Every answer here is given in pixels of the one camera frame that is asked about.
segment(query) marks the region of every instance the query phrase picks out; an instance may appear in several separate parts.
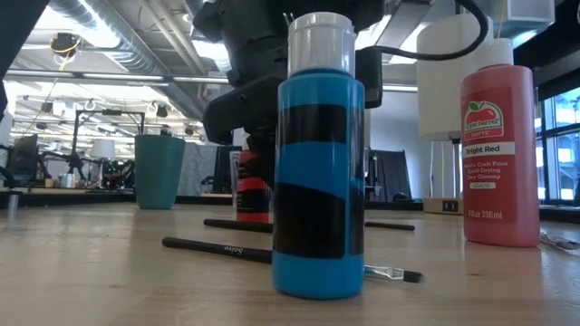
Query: wooden table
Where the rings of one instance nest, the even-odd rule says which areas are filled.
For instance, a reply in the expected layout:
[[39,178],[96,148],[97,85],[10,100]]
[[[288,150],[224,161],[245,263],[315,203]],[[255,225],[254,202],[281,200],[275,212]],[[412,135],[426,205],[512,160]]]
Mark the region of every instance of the wooden table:
[[[1,325],[578,325],[580,259],[541,245],[466,243],[460,216],[371,211],[414,233],[366,229],[366,260],[423,272],[424,284],[368,280],[350,300],[277,293],[269,266],[161,246],[164,235],[268,248],[271,236],[205,227],[226,206],[135,204],[21,209],[0,217]],[[543,224],[580,241],[575,225]]]

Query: bottle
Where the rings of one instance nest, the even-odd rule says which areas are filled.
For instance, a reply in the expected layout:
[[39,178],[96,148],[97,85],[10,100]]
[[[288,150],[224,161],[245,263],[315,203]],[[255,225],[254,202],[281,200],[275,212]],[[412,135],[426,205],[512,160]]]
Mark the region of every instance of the bottle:
[[487,244],[539,240],[532,72],[513,65],[511,41],[476,53],[484,68],[461,83],[464,233]]
[[236,220],[240,222],[268,223],[270,217],[270,190],[261,177],[246,169],[256,154],[249,150],[239,153],[237,168]]
[[289,30],[278,88],[274,252],[280,292],[350,297],[363,287],[364,87],[351,21],[312,13]]

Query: teal cup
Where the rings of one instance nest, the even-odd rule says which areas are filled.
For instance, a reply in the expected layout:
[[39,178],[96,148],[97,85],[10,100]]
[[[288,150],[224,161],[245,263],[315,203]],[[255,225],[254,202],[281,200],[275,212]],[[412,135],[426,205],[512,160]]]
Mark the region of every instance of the teal cup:
[[141,209],[171,209],[178,194],[185,140],[135,136],[135,194]]

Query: brush bristles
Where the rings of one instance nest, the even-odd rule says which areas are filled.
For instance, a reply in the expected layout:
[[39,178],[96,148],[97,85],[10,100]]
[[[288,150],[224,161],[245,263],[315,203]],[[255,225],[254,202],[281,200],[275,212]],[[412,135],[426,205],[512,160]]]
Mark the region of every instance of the brush bristles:
[[419,272],[405,271],[402,274],[402,280],[406,283],[423,283],[425,276]]

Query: red paint bottle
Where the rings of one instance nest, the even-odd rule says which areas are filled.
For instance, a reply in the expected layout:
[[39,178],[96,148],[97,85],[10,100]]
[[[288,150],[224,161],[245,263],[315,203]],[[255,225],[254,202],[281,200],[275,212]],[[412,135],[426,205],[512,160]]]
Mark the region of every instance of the red paint bottle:
[[256,154],[244,150],[239,154],[236,220],[267,223],[270,217],[270,190],[266,182],[246,169]]
[[464,232],[468,240],[531,247],[539,237],[532,72],[511,42],[482,45],[485,68],[461,84]]

